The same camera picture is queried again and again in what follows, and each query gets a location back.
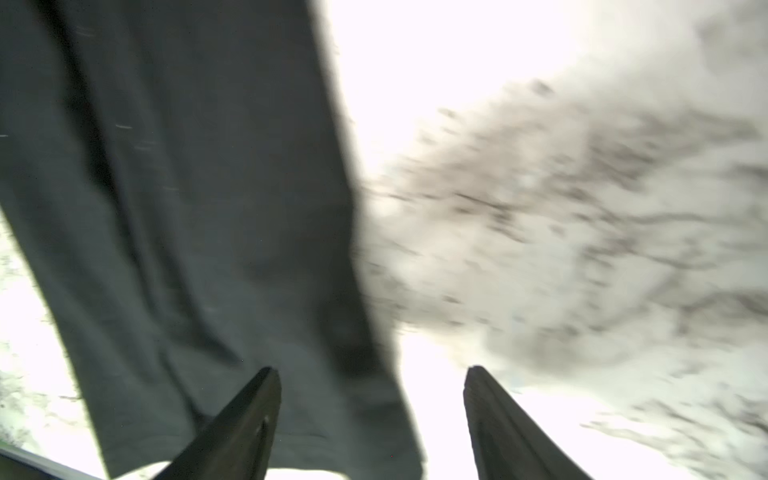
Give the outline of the black t-shirt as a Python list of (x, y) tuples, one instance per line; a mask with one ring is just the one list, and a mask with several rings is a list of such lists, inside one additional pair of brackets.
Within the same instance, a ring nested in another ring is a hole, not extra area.
[(313, 23), (305, 1), (1, 5), (1, 206), (114, 477), (268, 366), (273, 467), (422, 475)]

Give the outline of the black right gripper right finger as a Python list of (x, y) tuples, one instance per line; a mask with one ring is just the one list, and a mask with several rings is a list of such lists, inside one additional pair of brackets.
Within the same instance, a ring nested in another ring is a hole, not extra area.
[(484, 367), (467, 370), (463, 400), (480, 480), (590, 480)]

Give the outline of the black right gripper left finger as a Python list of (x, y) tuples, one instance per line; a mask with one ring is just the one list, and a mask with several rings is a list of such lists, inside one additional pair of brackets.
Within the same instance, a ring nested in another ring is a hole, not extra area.
[(265, 367), (156, 480), (263, 480), (281, 404), (278, 372)]

